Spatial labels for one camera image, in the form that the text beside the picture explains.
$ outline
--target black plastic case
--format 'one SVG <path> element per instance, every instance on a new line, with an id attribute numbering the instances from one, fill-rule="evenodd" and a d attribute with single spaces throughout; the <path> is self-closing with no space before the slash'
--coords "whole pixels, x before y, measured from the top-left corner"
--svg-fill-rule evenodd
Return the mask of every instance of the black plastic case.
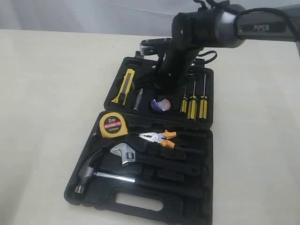
<path id="1" fill-rule="evenodd" d="M 153 90 L 144 90 L 139 111 L 132 110 L 139 90 L 131 90 L 127 96 L 125 106 L 111 104 L 111 100 L 118 94 L 120 83 L 128 68 L 135 70 L 135 77 L 150 72 L 156 61 L 127 57 L 118 71 L 118 74 L 107 95 L 104 106 L 106 111 L 101 112 L 94 124 L 90 136 L 84 146 L 81 156 L 76 164 L 72 176 L 67 184 L 64 197 L 74 205 L 93 206 L 99 210 L 111 210 L 133 216 L 163 221 L 168 224 L 182 225 L 210 225 L 212 223 L 212 190 L 213 190 L 213 135 L 209 128 L 213 122 L 213 73 L 206 73 L 206 95 L 209 97 L 207 120 L 187 120 L 186 115 L 179 112 L 180 100 L 183 96 L 184 86 L 172 95 L 165 96 L 172 103 L 172 112 L 156 112 L 150 107 L 150 101 L 157 98 Z M 193 82 L 187 86 L 187 97 L 192 94 Z M 200 97 L 203 91 L 203 78 L 197 80 L 196 95 Z M 108 112 L 119 112 L 124 117 L 129 135 L 114 139 L 102 138 L 99 129 L 101 117 Z M 188 144 L 189 148 L 198 148 L 205 151 L 205 156 L 178 153 L 157 143 L 147 142 L 136 136 L 136 133 L 190 131 L 204 134 L 205 138 L 186 137 L 184 140 L 174 138 L 171 141 L 178 144 Z M 121 166 L 121 159 L 109 153 L 109 149 L 118 143 L 128 143 L 136 151 L 152 155 L 153 157 L 166 158 L 196 165 L 201 169 L 197 176 L 187 176 L 180 173 L 167 172 L 153 166 L 132 163 Z M 105 154 L 97 163 L 96 171 L 111 173 L 120 176 L 142 178 L 145 180 L 163 180 L 174 185 L 187 188 L 201 188 L 204 192 L 203 199 L 182 197 L 172 193 L 155 191 L 139 187 L 132 183 L 108 178 L 93 178 L 85 190 L 85 194 L 78 195 L 74 192 L 78 183 L 78 172 L 94 151 L 104 148 Z M 142 196 L 157 199 L 163 203 L 161 211 L 142 209 L 115 202 L 117 193 Z"/>

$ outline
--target white table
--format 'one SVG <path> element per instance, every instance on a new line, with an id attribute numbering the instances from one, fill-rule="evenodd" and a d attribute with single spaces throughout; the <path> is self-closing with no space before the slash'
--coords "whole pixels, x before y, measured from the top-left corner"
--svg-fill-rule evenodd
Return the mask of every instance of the white table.
<path id="1" fill-rule="evenodd" d="M 145 38 L 0 30 L 1 225 L 163 224 L 63 198 L 123 58 Z M 208 67 L 215 71 L 213 224 L 300 224 L 294 43 L 247 41 L 219 49 Z"/>

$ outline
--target pliers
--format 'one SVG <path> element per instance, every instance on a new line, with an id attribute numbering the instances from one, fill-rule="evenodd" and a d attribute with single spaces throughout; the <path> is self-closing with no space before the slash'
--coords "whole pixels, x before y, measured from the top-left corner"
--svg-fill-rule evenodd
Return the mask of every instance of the pliers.
<path id="1" fill-rule="evenodd" d="M 174 149 L 177 151 L 183 151 L 186 153 L 192 153 L 192 154 L 199 154 L 199 155 L 205 154 L 205 152 L 203 150 L 184 148 L 184 147 L 178 146 L 178 145 L 174 144 L 173 142 L 169 141 L 169 139 L 172 139 L 172 138 L 175 138 L 178 136 L 194 136 L 194 137 L 202 137 L 202 138 L 205 137 L 204 134 L 195 134 L 195 133 L 185 132 L 185 131 L 169 132 L 167 130 L 165 130 L 165 132 L 163 132 L 163 133 L 149 132 L 149 133 L 139 134 L 140 138 L 143 138 L 149 142 L 157 142 L 161 146 L 166 147 L 166 148 Z"/>

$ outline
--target white wall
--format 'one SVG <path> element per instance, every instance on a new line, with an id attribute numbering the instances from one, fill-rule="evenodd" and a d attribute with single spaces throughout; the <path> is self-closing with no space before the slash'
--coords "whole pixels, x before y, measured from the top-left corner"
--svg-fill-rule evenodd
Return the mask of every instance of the white wall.
<path id="1" fill-rule="evenodd" d="M 300 0 L 232 0 L 246 8 Z M 192 0 L 1 0 L 0 29 L 169 36 L 174 15 L 196 11 Z"/>

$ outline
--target screwdriver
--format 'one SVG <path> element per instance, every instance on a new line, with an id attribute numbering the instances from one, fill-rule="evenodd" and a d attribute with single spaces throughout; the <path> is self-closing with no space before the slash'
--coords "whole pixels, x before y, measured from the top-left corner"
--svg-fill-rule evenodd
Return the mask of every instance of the screwdriver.
<path id="1" fill-rule="evenodd" d="M 200 119 L 206 119 L 207 117 L 207 96 L 205 95 L 206 89 L 206 74 L 204 75 L 204 88 L 203 88 L 203 95 L 200 97 Z"/>
<path id="2" fill-rule="evenodd" d="M 181 105 L 180 105 L 180 112 L 181 113 L 186 113 L 187 112 L 187 104 L 188 104 L 188 99 L 186 97 L 187 93 L 187 86 L 184 88 L 184 96 L 181 99 Z"/>
<path id="3" fill-rule="evenodd" d="M 193 95 L 189 97 L 190 101 L 188 104 L 187 118 L 191 120 L 196 120 L 196 114 L 197 114 L 197 97 L 195 95 L 195 88 L 196 88 L 196 80 L 194 80 Z"/>

